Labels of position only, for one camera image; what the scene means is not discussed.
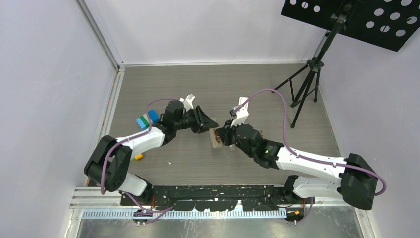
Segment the AAA battery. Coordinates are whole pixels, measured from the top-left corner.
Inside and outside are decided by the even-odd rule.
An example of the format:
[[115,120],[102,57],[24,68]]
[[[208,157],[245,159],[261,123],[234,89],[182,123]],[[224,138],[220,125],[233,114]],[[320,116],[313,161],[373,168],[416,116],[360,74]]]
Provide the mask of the AAA battery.
[[218,144],[222,143],[222,140],[221,140],[220,136],[218,135],[217,130],[214,131],[214,136],[215,136],[215,141]]

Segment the translucent beige remote cover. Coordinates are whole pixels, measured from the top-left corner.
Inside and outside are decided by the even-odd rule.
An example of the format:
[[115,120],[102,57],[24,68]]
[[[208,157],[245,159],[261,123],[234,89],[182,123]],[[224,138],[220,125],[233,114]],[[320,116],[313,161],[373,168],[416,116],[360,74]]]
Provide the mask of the translucent beige remote cover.
[[[217,118],[211,118],[213,121],[217,122]],[[210,140],[211,140],[211,144],[213,149],[219,149],[222,147],[225,147],[225,145],[222,143],[220,137],[216,134],[216,129],[217,128],[211,128],[209,129],[209,133],[210,133]],[[228,146],[230,151],[235,151],[235,147],[233,145]]]

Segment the white remote control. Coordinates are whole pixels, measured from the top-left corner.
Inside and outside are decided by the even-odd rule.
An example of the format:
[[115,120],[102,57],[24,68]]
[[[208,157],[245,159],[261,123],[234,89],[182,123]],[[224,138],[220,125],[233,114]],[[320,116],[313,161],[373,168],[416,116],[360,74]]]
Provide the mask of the white remote control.
[[239,97],[238,105],[242,105],[244,103],[246,104],[247,100],[248,100],[248,97]]

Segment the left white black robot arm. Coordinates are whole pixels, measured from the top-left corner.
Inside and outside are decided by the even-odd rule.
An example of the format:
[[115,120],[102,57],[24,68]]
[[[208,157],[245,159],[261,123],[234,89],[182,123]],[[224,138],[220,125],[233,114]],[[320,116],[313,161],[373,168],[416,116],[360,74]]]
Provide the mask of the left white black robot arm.
[[200,134],[218,127],[200,106],[190,107],[186,100],[171,100],[160,119],[136,134],[114,138],[103,136],[84,167],[84,174],[97,182],[101,193],[116,190],[133,195],[140,205],[147,205],[152,192],[148,182],[128,172],[132,158],[172,141],[179,130]]

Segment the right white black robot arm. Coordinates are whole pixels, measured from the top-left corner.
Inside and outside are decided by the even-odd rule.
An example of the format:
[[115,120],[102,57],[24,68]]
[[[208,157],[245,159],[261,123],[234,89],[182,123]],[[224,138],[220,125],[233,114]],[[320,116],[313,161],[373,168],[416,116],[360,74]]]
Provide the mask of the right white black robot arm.
[[296,203],[301,198],[329,197],[342,199],[362,210],[371,210],[378,174],[358,155],[328,157],[300,151],[284,143],[265,139],[249,124],[225,126],[215,131],[225,146],[234,145],[263,168],[291,170],[310,175],[289,176],[283,198]]

